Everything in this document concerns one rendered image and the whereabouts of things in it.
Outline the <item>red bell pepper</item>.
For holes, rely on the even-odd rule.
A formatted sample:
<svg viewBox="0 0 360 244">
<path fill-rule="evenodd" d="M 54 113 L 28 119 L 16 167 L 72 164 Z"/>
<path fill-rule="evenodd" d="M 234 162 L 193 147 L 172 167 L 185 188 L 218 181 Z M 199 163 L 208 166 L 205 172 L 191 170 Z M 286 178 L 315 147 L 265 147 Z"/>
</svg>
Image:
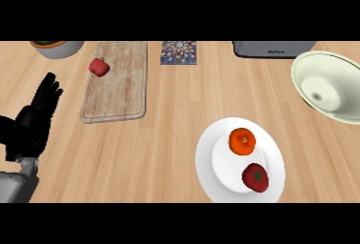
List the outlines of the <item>red bell pepper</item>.
<svg viewBox="0 0 360 244">
<path fill-rule="evenodd" d="M 109 72 L 109 64 L 104 62 L 104 60 L 101 58 L 93 59 L 93 61 L 90 63 L 88 71 L 97 77 L 103 77 L 106 75 L 106 73 Z"/>
</svg>

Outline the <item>white round plate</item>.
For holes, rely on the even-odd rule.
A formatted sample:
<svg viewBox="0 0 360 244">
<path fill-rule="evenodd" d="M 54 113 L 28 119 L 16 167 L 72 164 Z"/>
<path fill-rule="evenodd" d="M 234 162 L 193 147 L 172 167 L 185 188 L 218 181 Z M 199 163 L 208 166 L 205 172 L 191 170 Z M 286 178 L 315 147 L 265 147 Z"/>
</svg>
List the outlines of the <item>white round plate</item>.
<svg viewBox="0 0 360 244">
<path fill-rule="evenodd" d="M 247 129 L 255 136 L 255 150 L 237 155 L 228 148 L 230 132 Z M 242 181 L 242 172 L 256 163 L 265 170 L 268 188 L 256 193 Z M 202 189 L 213 202 L 277 202 L 284 189 L 284 161 L 267 131 L 250 120 L 227 117 L 205 129 L 196 144 L 194 169 Z"/>
</svg>

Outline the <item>orange round fruit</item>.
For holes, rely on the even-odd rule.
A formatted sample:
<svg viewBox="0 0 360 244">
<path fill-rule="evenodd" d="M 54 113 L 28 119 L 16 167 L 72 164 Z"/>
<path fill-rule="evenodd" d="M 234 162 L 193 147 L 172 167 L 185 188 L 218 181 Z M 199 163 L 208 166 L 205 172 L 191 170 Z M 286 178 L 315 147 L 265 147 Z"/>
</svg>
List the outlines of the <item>orange round fruit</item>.
<svg viewBox="0 0 360 244">
<path fill-rule="evenodd" d="M 237 128 L 230 132 L 227 144 L 237 155 L 249 155 L 255 150 L 255 136 L 246 128 Z"/>
</svg>

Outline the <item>pale cream bowl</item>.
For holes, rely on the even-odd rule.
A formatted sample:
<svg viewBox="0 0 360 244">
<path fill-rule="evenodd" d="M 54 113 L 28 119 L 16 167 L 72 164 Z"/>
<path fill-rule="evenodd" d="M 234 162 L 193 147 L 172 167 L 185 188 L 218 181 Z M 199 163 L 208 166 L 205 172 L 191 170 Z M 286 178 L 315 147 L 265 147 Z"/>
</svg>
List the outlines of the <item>pale cream bowl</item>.
<svg viewBox="0 0 360 244">
<path fill-rule="evenodd" d="M 360 125 L 360 64 L 330 51 L 306 51 L 290 64 L 303 101 L 329 118 Z"/>
</svg>

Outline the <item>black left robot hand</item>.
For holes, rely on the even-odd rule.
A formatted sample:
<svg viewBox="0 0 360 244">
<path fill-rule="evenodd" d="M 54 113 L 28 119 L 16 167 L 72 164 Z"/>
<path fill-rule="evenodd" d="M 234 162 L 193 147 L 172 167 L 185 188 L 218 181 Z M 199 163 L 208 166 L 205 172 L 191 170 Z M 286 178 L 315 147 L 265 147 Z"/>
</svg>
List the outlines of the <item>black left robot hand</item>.
<svg viewBox="0 0 360 244">
<path fill-rule="evenodd" d="M 50 121 L 63 90 L 56 75 L 48 72 L 36 92 L 16 118 L 0 115 L 0 144 L 5 146 L 5 160 L 38 157 L 45 149 Z"/>
</svg>

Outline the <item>colourful patterned box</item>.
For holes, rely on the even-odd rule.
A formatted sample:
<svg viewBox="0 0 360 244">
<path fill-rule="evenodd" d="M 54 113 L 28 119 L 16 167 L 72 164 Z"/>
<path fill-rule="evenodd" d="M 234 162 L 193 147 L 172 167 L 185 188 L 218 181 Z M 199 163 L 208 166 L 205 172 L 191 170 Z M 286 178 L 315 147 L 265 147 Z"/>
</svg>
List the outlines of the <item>colourful patterned box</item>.
<svg viewBox="0 0 360 244">
<path fill-rule="evenodd" d="M 196 41 L 163 41 L 160 50 L 162 65 L 196 64 Z"/>
</svg>

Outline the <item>red tomato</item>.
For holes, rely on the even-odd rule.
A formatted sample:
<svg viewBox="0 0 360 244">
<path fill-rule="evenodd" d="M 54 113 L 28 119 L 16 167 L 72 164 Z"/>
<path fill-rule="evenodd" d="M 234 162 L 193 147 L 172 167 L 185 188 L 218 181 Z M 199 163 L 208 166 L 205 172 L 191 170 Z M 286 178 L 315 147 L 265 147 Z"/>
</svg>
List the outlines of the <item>red tomato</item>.
<svg viewBox="0 0 360 244">
<path fill-rule="evenodd" d="M 244 186 L 256 193 L 262 193 L 268 188 L 268 176 L 262 166 L 250 163 L 242 172 Z"/>
</svg>

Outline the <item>wooden cutting board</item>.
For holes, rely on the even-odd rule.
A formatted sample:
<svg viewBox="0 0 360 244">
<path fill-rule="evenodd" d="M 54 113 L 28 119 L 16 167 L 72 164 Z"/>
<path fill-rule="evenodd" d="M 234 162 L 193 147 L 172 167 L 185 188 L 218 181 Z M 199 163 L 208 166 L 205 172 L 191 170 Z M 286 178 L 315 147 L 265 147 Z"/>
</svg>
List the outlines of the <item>wooden cutting board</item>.
<svg viewBox="0 0 360 244">
<path fill-rule="evenodd" d="M 132 120 L 146 113 L 147 44 L 100 42 L 94 57 L 109 65 L 103 77 L 88 73 L 79 119 L 84 123 Z"/>
</svg>

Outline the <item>grey appliance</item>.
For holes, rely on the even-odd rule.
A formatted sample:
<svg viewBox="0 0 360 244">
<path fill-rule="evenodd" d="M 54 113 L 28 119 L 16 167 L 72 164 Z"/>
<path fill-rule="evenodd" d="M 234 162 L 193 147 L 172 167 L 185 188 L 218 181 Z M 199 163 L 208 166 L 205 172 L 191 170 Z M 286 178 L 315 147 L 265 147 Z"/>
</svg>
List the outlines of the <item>grey appliance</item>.
<svg viewBox="0 0 360 244">
<path fill-rule="evenodd" d="M 295 58 L 315 41 L 233 41 L 233 52 L 246 58 Z"/>
</svg>

